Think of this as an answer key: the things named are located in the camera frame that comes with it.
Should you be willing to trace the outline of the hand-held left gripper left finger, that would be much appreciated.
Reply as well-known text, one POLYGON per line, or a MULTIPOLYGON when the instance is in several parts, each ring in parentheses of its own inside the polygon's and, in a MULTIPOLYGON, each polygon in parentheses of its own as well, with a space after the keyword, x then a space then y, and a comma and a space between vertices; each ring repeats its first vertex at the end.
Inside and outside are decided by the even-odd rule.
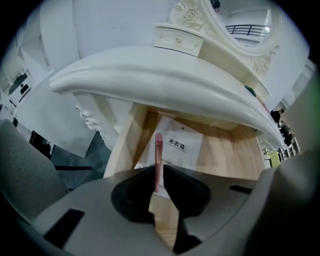
POLYGON ((32 227, 73 256, 171 256, 149 212, 154 182, 154 167, 91 181, 46 208, 32 227))

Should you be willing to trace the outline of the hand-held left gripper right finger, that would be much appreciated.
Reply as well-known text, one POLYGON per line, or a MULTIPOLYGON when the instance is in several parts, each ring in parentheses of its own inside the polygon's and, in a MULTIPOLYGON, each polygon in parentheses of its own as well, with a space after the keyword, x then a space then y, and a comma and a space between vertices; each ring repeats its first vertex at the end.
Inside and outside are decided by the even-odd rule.
POLYGON ((163 167, 163 181, 178 210, 175 253, 198 246, 221 229, 239 211, 256 185, 255 180, 167 164, 163 167))

